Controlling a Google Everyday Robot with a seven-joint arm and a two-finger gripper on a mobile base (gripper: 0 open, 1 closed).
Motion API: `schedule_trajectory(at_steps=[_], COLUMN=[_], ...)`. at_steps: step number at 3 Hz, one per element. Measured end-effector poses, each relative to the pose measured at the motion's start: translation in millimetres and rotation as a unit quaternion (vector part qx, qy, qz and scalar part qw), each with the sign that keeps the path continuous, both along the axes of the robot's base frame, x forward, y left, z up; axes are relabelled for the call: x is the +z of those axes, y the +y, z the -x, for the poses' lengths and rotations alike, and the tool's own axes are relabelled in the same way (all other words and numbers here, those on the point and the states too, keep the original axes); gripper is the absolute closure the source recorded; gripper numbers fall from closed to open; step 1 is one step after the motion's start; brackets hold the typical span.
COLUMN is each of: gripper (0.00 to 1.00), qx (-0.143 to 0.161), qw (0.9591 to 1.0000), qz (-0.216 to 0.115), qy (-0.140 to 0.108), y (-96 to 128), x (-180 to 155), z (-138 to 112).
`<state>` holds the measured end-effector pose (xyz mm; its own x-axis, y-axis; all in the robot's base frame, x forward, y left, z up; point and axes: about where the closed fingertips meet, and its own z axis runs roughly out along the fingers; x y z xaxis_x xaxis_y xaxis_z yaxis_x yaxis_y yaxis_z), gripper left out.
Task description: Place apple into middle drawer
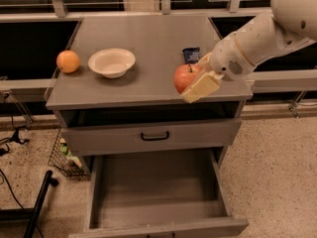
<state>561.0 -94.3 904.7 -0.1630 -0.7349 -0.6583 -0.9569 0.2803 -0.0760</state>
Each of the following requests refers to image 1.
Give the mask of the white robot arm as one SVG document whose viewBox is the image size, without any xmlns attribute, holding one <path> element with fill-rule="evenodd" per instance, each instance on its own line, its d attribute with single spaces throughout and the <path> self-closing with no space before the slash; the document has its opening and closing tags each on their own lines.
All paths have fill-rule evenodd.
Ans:
<svg viewBox="0 0 317 238">
<path fill-rule="evenodd" d="M 220 88 L 223 80 L 242 79 L 267 60 L 317 42 L 317 0 L 270 0 L 270 10 L 230 33 L 197 65 L 202 68 L 181 97 L 195 102 Z"/>
</svg>

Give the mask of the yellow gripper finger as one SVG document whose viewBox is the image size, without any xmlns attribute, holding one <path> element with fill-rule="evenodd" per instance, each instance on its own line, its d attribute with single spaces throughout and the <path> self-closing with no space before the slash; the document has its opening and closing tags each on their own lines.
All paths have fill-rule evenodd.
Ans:
<svg viewBox="0 0 317 238">
<path fill-rule="evenodd" d="M 211 68 L 210 57 L 211 57 L 210 53 L 206 54 L 203 58 L 201 58 L 198 61 L 197 65 L 204 68 L 204 69 L 210 69 Z"/>
<path fill-rule="evenodd" d="M 222 73 L 216 73 L 215 71 L 200 73 L 198 77 L 182 91 L 182 99 L 187 103 L 193 103 L 214 93 L 220 88 L 223 77 L 224 75 Z"/>
</svg>

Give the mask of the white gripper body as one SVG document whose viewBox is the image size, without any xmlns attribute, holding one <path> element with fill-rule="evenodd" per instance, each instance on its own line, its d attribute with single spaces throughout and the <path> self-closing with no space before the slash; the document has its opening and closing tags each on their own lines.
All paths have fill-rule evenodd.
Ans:
<svg viewBox="0 0 317 238">
<path fill-rule="evenodd" d="M 214 47 L 207 64 L 216 73 L 222 73 L 226 80 L 238 80 L 256 68 L 251 50 L 251 36 L 233 32 Z"/>
</svg>

